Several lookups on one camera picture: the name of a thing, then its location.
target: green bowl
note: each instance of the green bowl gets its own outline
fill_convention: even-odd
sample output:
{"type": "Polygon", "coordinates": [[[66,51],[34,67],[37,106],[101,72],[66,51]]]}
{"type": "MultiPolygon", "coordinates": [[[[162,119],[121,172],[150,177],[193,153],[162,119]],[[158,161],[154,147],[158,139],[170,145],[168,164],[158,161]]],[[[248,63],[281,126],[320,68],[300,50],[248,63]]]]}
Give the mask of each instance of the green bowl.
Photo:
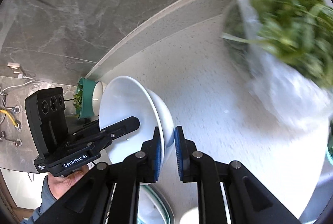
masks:
{"type": "Polygon", "coordinates": [[[81,118],[89,118],[94,116],[93,111],[93,93],[96,86],[95,81],[80,78],[79,82],[82,85],[82,105],[81,109],[76,109],[76,114],[79,114],[79,120],[81,118]]]}

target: leafy greens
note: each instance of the leafy greens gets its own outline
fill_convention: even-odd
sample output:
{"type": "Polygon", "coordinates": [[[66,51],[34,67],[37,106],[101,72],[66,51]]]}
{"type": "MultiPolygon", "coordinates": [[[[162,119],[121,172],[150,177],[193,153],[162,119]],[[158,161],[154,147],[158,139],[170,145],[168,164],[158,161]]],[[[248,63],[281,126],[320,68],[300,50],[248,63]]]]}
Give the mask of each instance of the leafy greens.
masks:
{"type": "Polygon", "coordinates": [[[74,100],[73,100],[73,106],[78,112],[81,111],[82,97],[83,97],[83,85],[78,83],[77,92],[74,95],[74,100]]]}
{"type": "Polygon", "coordinates": [[[333,86],[333,9],[324,0],[250,0],[262,27],[258,44],[321,88],[333,86]]]}

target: transparent plastic bag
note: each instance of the transparent plastic bag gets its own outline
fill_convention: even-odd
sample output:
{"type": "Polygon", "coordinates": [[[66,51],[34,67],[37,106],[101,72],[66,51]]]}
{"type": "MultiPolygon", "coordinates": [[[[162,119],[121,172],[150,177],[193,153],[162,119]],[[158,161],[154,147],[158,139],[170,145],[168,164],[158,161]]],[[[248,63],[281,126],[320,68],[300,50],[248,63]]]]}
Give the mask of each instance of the transparent plastic bag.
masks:
{"type": "MultiPolygon", "coordinates": [[[[325,0],[332,6],[331,0],[325,0]]],[[[259,39],[258,15],[250,0],[237,0],[247,39],[259,39]]],[[[276,118],[296,129],[310,130],[327,123],[333,111],[332,92],[319,88],[297,70],[256,45],[249,45],[247,60],[254,93],[276,118]]]]}
{"type": "MultiPolygon", "coordinates": [[[[222,16],[224,33],[240,38],[246,38],[243,21],[236,0],[230,2],[230,4],[223,10],[222,16]]],[[[231,39],[224,39],[224,43],[228,49],[232,65],[236,68],[243,80],[248,82],[251,79],[249,63],[247,61],[249,45],[231,39]]]]}

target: camera lens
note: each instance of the camera lens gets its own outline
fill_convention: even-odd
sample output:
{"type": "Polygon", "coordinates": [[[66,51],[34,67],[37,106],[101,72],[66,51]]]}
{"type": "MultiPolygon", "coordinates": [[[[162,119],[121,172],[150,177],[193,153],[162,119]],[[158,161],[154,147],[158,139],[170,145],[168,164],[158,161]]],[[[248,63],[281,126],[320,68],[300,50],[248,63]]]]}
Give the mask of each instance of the camera lens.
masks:
{"type": "Polygon", "coordinates": [[[63,100],[62,96],[59,96],[59,105],[62,106],[63,103],[64,103],[64,100],[63,100]]]}
{"type": "Polygon", "coordinates": [[[45,100],[42,102],[42,112],[44,114],[47,114],[49,112],[49,105],[45,100]]]}
{"type": "Polygon", "coordinates": [[[56,110],[57,110],[57,100],[56,100],[55,97],[52,97],[52,98],[51,98],[51,109],[52,109],[53,111],[56,111],[56,110]]]}

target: yellow gas hose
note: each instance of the yellow gas hose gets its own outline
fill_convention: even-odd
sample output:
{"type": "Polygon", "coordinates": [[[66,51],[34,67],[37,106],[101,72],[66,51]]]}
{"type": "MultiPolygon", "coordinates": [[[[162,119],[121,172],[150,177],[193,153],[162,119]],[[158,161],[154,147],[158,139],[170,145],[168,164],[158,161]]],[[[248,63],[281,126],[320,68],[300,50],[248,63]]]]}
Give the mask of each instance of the yellow gas hose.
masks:
{"type": "Polygon", "coordinates": [[[18,127],[18,123],[16,122],[15,118],[13,117],[12,114],[10,114],[8,111],[6,111],[5,109],[0,109],[0,113],[4,113],[6,114],[10,120],[12,121],[12,123],[14,124],[15,127],[18,127]]]}

